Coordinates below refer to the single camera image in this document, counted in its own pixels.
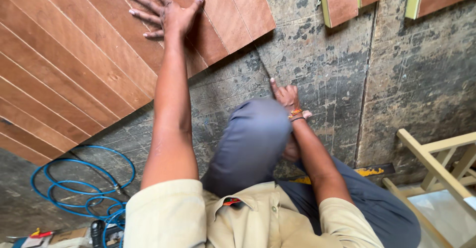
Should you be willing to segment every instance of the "gray pants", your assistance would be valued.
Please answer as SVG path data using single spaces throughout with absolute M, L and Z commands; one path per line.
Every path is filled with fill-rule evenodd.
M 292 127 L 288 114 L 272 99 L 251 99 L 231 114 L 228 126 L 202 178 L 204 189 L 219 197 L 255 184 L 273 181 Z M 387 190 L 373 184 L 332 157 L 355 205 L 364 214 L 385 248 L 415 248 L 420 224 L 413 212 Z M 301 163 L 296 164 L 302 170 Z M 280 181 L 299 212 L 321 235 L 319 208 L 311 185 Z

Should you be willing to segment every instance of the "blue air hose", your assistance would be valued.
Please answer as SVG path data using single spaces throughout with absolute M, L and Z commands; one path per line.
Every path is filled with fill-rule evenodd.
M 85 161 L 82 161 L 80 159 L 70 159 L 70 158 L 59 158 L 59 159 L 56 159 L 56 160 L 53 160 L 53 161 L 50 161 L 49 163 L 45 164 L 44 166 L 41 166 L 41 167 L 38 167 L 34 172 L 33 174 L 31 175 L 31 179 L 30 179 L 30 184 L 31 184 L 31 187 L 33 188 L 33 190 L 38 194 L 40 195 L 42 198 L 44 198 L 45 200 L 48 200 L 49 202 L 51 202 L 52 204 L 54 204 L 56 207 L 68 212 L 68 213 L 71 213 L 71 214 L 75 214 L 75 215 L 79 215 L 79 216 L 83 216 L 83 217 L 92 217 L 92 218 L 95 218 L 95 219 L 98 219 L 98 220 L 102 220 L 106 223 L 106 227 L 104 229 L 104 233 L 103 233 L 103 240 L 102 240 L 102 243 L 104 245 L 104 247 L 106 247 L 106 228 L 110 225 L 110 224 L 116 224 L 120 229 L 124 230 L 124 226 L 125 226 L 125 221 L 123 219 L 120 219 L 121 215 L 124 214 L 124 212 L 126 211 L 126 202 L 121 202 L 115 198 L 112 198 L 112 197 L 109 197 L 109 196 L 106 196 L 107 194 L 110 194 L 110 193 L 113 193 L 113 192 L 118 192 L 120 194 L 122 194 L 122 189 L 127 187 L 133 180 L 134 180 L 134 177 L 136 175 L 136 170 L 134 168 L 134 165 L 132 164 L 132 161 L 130 161 L 126 156 L 124 156 L 123 154 L 121 154 L 120 152 L 117 152 L 116 150 L 114 149 L 111 149 L 111 148 L 105 148 L 105 147 L 101 147 L 101 146 L 92 146 L 92 145 L 85 145 L 85 146 L 78 146 L 78 147 L 75 147 L 75 148 L 72 148 L 71 150 L 74 150 L 74 149 L 78 149 L 78 148 L 100 148 L 100 149 L 105 149 L 105 150 L 108 150 L 108 151 L 111 151 L 115 154 L 118 154 L 119 156 L 121 156 L 124 160 L 126 160 L 130 167 L 132 168 L 132 175 L 129 179 L 128 182 L 126 182 L 126 184 L 123 184 L 123 185 L 120 185 L 116 182 L 116 180 L 112 177 L 112 175 L 107 172 L 106 170 L 104 170 L 103 168 L 99 167 L 99 166 L 96 166 L 92 163 L 89 163 L 89 162 L 85 162 Z M 62 181 L 56 181 L 55 179 L 53 179 L 51 176 L 50 176 L 50 173 L 48 172 L 48 169 L 51 165 L 57 163 L 57 162 L 60 162 L 60 161 L 65 161 L 65 162 L 75 162 L 75 163 L 80 163 L 80 164 L 83 164 L 83 165 L 86 165 L 86 166 L 89 166 L 93 169 L 95 169 L 96 171 L 99 171 L 101 173 L 103 173 L 107 178 L 109 178 L 110 180 L 110 183 L 114 186 L 114 189 L 112 190 L 108 190 L 108 191 L 105 191 L 105 192 L 102 192 L 99 188 L 97 188 L 96 186 L 92 185 L 92 184 L 88 184 L 86 182 L 82 182 L 82 181 L 76 181 L 76 180 L 62 180 Z M 48 188 L 48 191 L 46 192 L 46 194 L 43 194 L 41 193 L 36 185 L 35 185 L 35 178 L 36 178 L 36 175 L 43 169 L 43 172 L 46 176 L 46 178 L 48 180 L 50 180 L 50 182 L 52 183 L 52 185 L 50 185 L 50 187 Z M 72 188 L 69 188 L 67 186 L 64 186 L 63 184 L 67 184 L 67 183 L 74 183 L 74 184 L 81 184 L 81 185 L 85 185 L 85 186 L 88 186 L 90 188 L 92 188 L 93 190 L 95 190 L 96 192 L 85 192 L 85 191 L 80 191 L 80 190 L 76 190 L 76 189 L 72 189 Z M 52 196 L 52 191 L 55 187 L 60 187 L 64 190 L 67 190 L 67 191 L 70 191 L 72 193 L 77 193 L 77 194 L 83 194 L 83 195 L 91 195 L 92 197 L 89 198 L 86 203 L 84 205 L 75 205 L 75 204 L 67 204 L 67 203 L 63 203 L 63 202 L 59 202 L 59 201 L 56 201 L 53 196 Z M 89 209 L 90 207 L 94 206 L 94 205 L 97 205 L 99 203 L 101 203 L 104 199 L 108 199 L 108 200 L 112 200 L 116 203 L 112 204 L 111 206 L 109 206 L 109 208 L 107 209 L 106 211 L 106 215 L 105 216 L 99 216 L 99 215 L 95 215 L 91 212 L 91 210 Z M 99 200 L 98 202 L 96 203 L 92 203 L 92 201 L 94 200 Z M 77 212 L 77 211 L 74 211 L 74 210 L 71 210 L 71 209 L 68 209 L 68 208 L 84 208 L 86 213 L 80 213 L 80 212 Z M 114 213 L 110 213 L 111 212 L 111 209 L 112 208 L 115 208 L 115 207 L 118 207 L 119 210 L 115 211 Z

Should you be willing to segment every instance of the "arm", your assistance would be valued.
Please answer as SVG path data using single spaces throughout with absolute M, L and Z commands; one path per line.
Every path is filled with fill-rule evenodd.
M 270 80 L 276 100 L 291 112 L 299 109 L 298 88 L 296 86 L 277 87 L 276 81 Z M 302 117 L 299 113 L 291 118 Z M 341 198 L 352 204 L 350 194 L 342 175 L 337 171 L 334 162 L 314 131 L 307 125 L 305 119 L 292 122 L 294 137 L 299 144 L 302 162 L 316 195 L 318 206 L 327 198 Z
M 141 189 L 175 179 L 198 179 L 198 166 L 192 148 L 190 95 L 187 84 L 184 39 L 193 25 L 203 0 L 182 9 L 172 0 L 135 0 L 155 14 L 137 9 L 129 12 L 162 27 L 146 32 L 147 38 L 164 37 L 165 53 L 157 74 L 152 143 L 142 177 Z

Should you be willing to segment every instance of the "beige wooden frame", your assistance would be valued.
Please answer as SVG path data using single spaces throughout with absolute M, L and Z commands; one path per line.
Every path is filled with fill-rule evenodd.
M 425 145 L 421 145 L 405 129 L 400 129 L 396 135 L 403 144 L 417 156 L 420 162 L 428 169 L 429 173 L 426 175 L 420 187 L 399 190 L 388 178 L 383 179 L 384 185 L 415 213 L 420 225 L 438 245 L 444 248 L 453 248 L 407 197 L 447 189 L 456 201 L 476 219 L 476 197 L 465 188 L 467 185 L 476 184 L 476 171 L 470 169 L 470 166 L 476 161 L 476 132 Z M 454 164 L 455 169 L 449 173 L 445 169 L 445 166 L 455 153 L 456 148 L 464 145 L 470 146 L 461 160 Z M 431 153 L 436 152 L 438 152 L 437 158 L 431 155 Z M 475 246 L 476 236 L 461 247 Z

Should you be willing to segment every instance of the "shirt sleeve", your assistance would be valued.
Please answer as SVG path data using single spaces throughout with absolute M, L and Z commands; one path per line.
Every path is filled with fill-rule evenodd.
M 323 233 L 336 237 L 345 248 L 383 248 L 360 210 L 340 198 L 328 198 L 319 205 Z
M 149 186 L 126 205 L 125 248 L 205 247 L 202 184 L 180 179 Z

